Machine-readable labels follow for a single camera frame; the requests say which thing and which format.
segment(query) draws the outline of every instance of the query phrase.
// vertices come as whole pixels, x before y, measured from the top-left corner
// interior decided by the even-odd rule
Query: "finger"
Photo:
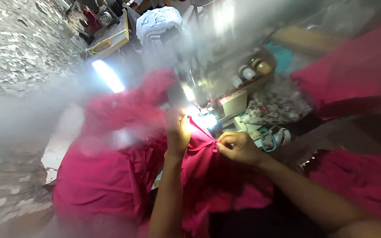
[[[237,131],[226,131],[219,137],[219,141],[222,141],[226,136],[234,136],[236,134],[238,134]]]
[[[237,143],[238,140],[237,140],[237,137],[236,136],[226,136],[222,141],[221,143],[223,145],[227,145],[227,144],[233,144],[233,143]]]
[[[221,143],[217,143],[217,146],[219,148],[219,152],[226,156],[229,159],[235,158],[235,151],[232,149],[227,148],[226,146],[222,145]]]

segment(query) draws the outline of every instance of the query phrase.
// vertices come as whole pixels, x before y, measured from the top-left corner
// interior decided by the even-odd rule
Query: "wooden table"
[[[103,59],[129,42],[129,24],[127,23],[127,11],[123,9],[123,15],[120,17],[119,24],[115,24],[105,30],[101,29],[101,31],[101,36],[98,37],[98,39],[95,40],[92,45],[86,49],[87,60],[95,61],[98,59]],[[108,39],[112,41],[111,46],[99,53],[93,52],[93,49],[98,46],[98,44],[101,44]]]

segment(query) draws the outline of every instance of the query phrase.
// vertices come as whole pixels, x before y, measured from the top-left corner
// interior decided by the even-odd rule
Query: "wrist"
[[[269,155],[262,155],[261,158],[259,158],[256,167],[263,171],[263,170],[269,170],[274,164],[277,163],[272,157]]]
[[[164,155],[164,169],[177,169],[182,167],[183,156],[166,154]]]

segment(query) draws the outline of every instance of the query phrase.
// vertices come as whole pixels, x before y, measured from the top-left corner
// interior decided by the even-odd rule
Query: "pink fabric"
[[[146,76],[140,89],[87,104],[82,133],[67,151],[54,189],[54,207],[63,223],[94,229],[88,224],[98,221],[95,217],[112,216],[140,225],[139,236],[145,234],[149,193],[167,149],[165,115],[157,106],[167,100],[167,88],[176,81],[173,71],[158,70]],[[273,186],[222,157],[210,133],[190,121],[192,136],[181,172],[183,231],[203,238],[209,236],[209,213],[263,208],[271,203]],[[116,147],[113,132],[119,130],[131,132],[133,145]],[[72,217],[79,221],[71,222]]]
[[[157,70],[139,89],[97,97],[86,105],[82,133],[57,174],[52,201],[61,218],[104,214],[140,223],[167,149],[165,115],[158,106],[167,102],[167,89],[175,82],[174,71]],[[122,148],[115,139],[119,130],[129,135],[132,146]]]
[[[381,157],[320,150],[309,178],[381,219]]]
[[[217,141],[190,119],[192,134],[182,164],[183,229],[209,237],[209,213],[263,208],[272,202],[273,184],[251,168],[218,152]]]
[[[381,112],[381,28],[291,75],[322,119]]]

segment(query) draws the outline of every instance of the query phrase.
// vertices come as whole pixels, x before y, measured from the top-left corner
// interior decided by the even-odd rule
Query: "teal fabric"
[[[273,53],[277,60],[276,72],[285,72],[292,63],[293,52],[284,48],[281,44],[274,44],[272,42],[268,43],[265,47]]]

